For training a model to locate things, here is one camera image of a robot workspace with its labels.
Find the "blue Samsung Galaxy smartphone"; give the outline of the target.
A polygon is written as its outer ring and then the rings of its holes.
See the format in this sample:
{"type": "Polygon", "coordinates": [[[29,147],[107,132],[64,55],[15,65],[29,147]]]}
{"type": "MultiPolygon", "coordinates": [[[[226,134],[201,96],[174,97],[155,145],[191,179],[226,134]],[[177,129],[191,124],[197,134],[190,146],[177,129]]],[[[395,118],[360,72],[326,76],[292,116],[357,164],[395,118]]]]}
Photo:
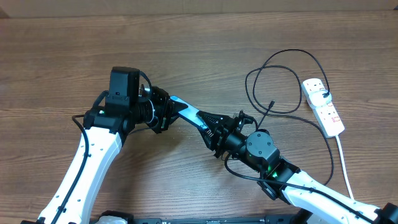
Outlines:
{"type": "Polygon", "coordinates": [[[183,101],[181,98],[179,98],[177,96],[171,96],[170,98],[178,103],[183,103],[183,104],[187,105],[187,108],[185,108],[184,110],[181,110],[178,113],[181,118],[183,118],[188,123],[192,124],[199,131],[205,131],[206,129],[208,129],[208,126],[198,116],[199,110],[197,108],[190,105],[186,101],[183,101]]]}

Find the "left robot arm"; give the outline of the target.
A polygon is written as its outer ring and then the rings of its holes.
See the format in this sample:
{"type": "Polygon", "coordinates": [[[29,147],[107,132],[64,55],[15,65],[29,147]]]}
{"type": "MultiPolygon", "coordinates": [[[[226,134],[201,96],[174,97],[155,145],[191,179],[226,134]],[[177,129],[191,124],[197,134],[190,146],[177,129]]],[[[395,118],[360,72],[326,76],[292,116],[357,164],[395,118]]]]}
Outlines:
{"type": "Polygon", "coordinates": [[[126,138],[136,125],[161,133],[178,118],[186,104],[174,101],[161,88],[144,86],[147,75],[136,68],[113,67],[109,88],[93,106],[72,120],[81,131],[75,157],[56,194],[41,211],[36,223],[89,223],[103,179],[126,138]]]}

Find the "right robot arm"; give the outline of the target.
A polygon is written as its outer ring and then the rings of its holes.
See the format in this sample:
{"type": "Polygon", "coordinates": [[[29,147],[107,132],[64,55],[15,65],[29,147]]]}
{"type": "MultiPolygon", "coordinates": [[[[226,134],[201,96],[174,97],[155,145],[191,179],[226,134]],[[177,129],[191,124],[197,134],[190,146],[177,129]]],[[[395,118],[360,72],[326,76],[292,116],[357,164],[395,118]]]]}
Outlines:
{"type": "Polygon", "coordinates": [[[215,157],[226,154],[259,173],[252,180],[271,199],[306,210],[328,223],[397,223],[397,205],[383,208],[361,203],[317,182],[293,165],[275,146],[265,129],[248,136],[241,134],[245,124],[256,120],[240,112],[229,116],[199,111],[201,135],[215,157]]]}

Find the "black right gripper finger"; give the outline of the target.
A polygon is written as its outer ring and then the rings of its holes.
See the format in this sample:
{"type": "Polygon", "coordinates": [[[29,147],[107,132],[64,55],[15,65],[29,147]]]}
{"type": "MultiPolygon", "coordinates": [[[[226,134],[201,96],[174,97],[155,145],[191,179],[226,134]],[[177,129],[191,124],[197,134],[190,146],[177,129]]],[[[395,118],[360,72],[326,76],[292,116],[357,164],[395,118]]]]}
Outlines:
{"type": "Polygon", "coordinates": [[[202,139],[206,145],[206,147],[211,150],[216,150],[216,138],[218,137],[211,129],[206,128],[200,131],[202,139]]]}
{"type": "Polygon", "coordinates": [[[203,122],[203,124],[198,127],[199,132],[205,132],[207,130],[215,132],[221,129],[230,131],[233,128],[233,119],[227,115],[199,111],[197,117],[203,122]]]}

